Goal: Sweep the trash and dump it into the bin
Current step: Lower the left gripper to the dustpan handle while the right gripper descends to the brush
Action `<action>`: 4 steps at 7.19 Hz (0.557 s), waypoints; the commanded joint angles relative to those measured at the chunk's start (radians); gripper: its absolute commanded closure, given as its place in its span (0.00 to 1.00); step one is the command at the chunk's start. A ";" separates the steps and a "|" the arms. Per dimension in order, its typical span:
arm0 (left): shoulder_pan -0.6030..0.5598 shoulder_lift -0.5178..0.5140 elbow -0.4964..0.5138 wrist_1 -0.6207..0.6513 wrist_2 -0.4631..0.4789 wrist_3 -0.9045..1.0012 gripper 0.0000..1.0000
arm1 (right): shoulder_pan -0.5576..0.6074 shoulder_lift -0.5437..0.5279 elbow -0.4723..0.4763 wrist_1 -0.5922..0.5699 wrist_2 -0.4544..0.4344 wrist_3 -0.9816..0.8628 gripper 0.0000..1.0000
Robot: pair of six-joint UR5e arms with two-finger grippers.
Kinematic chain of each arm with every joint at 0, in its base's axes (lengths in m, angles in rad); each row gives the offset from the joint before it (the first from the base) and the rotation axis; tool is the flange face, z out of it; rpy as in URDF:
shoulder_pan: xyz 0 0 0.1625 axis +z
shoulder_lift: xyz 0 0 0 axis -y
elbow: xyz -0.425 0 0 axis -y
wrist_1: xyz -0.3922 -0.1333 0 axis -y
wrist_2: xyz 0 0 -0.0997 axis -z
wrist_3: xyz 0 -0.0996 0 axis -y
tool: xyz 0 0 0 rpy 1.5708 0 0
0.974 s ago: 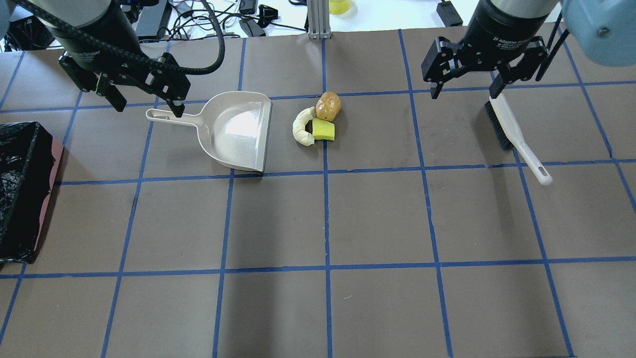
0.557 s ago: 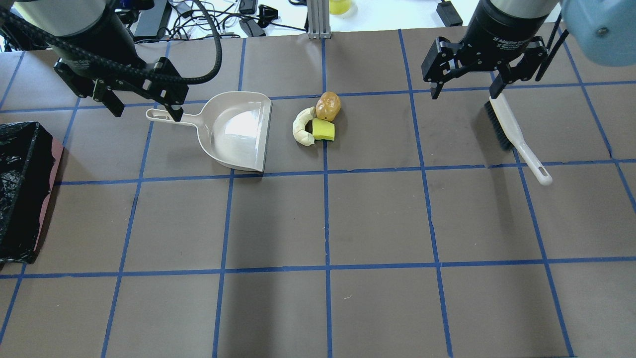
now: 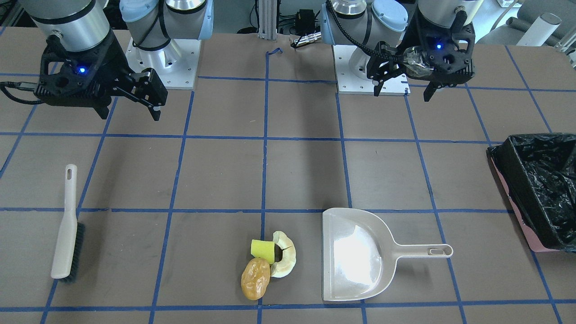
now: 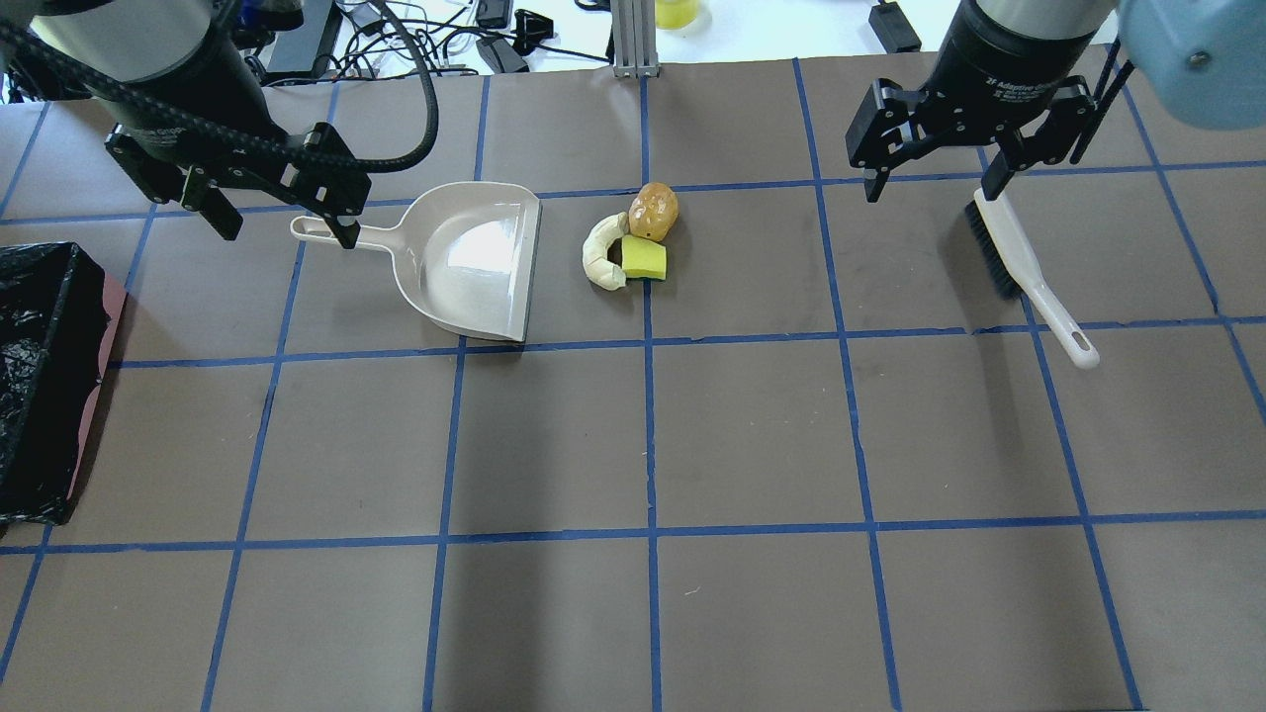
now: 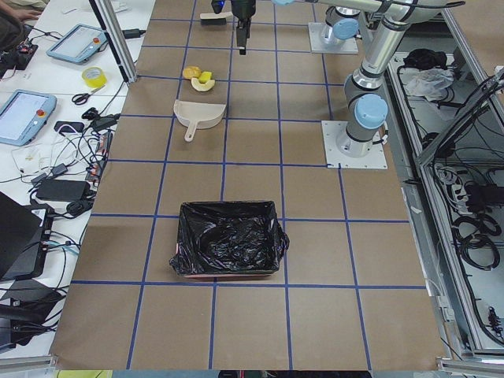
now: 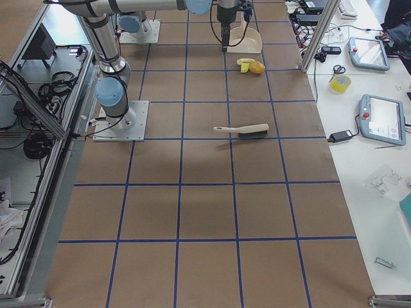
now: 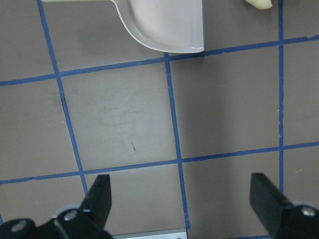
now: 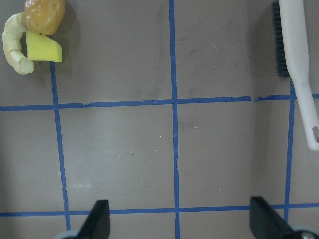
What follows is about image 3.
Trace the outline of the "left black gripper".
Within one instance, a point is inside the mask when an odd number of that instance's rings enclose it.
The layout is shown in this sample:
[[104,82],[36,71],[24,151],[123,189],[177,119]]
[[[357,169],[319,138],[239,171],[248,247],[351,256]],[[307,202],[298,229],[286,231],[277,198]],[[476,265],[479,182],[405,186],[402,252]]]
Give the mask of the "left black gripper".
[[373,95],[379,96],[385,82],[405,73],[408,78],[429,82],[424,102],[429,102],[439,87],[469,82],[475,75],[471,11],[471,6],[416,7],[403,39],[403,64],[383,41],[373,49],[367,47],[365,72],[373,84]]

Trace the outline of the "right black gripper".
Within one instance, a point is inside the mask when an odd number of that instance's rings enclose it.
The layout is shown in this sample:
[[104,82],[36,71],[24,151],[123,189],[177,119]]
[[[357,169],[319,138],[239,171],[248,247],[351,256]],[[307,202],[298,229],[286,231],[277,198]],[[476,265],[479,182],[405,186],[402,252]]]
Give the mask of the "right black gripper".
[[89,107],[107,119],[113,95],[144,105],[159,121],[167,102],[167,89],[154,68],[134,72],[115,33],[92,49],[65,50],[60,37],[50,35],[41,56],[40,76],[34,95],[43,103],[61,107]]

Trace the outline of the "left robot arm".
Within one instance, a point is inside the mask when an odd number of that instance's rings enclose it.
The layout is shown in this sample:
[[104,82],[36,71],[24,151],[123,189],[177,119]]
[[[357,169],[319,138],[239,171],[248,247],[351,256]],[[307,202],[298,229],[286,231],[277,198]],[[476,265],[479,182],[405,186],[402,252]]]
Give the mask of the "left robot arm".
[[424,81],[424,101],[475,75],[473,17],[481,0],[328,0],[321,38],[333,48],[341,94],[408,95]]

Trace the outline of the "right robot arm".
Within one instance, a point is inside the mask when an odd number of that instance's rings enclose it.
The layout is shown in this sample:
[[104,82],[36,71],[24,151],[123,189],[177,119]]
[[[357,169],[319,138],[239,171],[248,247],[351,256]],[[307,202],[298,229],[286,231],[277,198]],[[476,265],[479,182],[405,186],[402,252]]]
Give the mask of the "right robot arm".
[[200,44],[213,33],[212,0],[121,0],[131,34],[124,51],[96,0],[23,0],[46,35],[40,74],[32,91],[37,104],[89,107],[102,119],[113,97],[144,105],[158,121],[167,90],[191,90]]

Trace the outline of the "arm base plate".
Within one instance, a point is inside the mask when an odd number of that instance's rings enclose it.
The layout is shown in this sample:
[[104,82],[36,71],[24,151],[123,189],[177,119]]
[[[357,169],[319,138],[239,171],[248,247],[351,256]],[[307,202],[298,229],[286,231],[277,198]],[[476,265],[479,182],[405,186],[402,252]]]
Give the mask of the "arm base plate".
[[[367,78],[369,57],[353,45],[333,45],[334,67],[340,94],[373,95],[374,84]],[[404,74],[383,83],[380,95],[404,96],[411,93]]]
[[193,90],[202,43],[201,40],[175,39],[156,51],[129,44],[125,54],[130,68],[136,72],[154,68],[168,90]]

